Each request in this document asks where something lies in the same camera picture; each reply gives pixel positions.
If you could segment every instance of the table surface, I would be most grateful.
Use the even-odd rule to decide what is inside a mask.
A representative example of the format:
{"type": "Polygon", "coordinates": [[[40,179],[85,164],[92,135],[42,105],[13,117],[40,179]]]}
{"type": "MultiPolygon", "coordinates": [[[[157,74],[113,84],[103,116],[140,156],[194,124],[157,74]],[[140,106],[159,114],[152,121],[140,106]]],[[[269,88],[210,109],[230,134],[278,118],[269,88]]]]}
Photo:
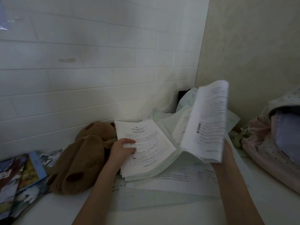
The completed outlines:
{"type": "MultiPolygon", "coordinates": [[[[266,224],[300,224],[300,194],[270,176],[250,158],[243,161],[252,171],[260,189],[261,200],[256,201],[266,224]]],[[[88,193],[57,200],[48,194],[33,205],[15,224],[60,225],[71,224],[88,193]]],[[[179,205],[161,205],[122,212],[110,212],[107,224],[226,224],[220,199],[203,200],[179,205]]]]}

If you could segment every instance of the stuffed animal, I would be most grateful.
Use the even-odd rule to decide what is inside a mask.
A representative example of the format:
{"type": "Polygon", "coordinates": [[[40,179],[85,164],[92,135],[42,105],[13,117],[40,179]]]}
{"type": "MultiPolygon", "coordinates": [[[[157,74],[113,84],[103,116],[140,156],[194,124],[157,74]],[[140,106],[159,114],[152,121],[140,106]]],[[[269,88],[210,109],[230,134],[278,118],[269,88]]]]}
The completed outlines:
{"type": "Polygon", "coordinates": [[[116,138],[114,123],[96,121],[83,128],[55,163],[47,182],[50,191],[73,195],[92,187],[106,162],[105,149],[116,138]]]}

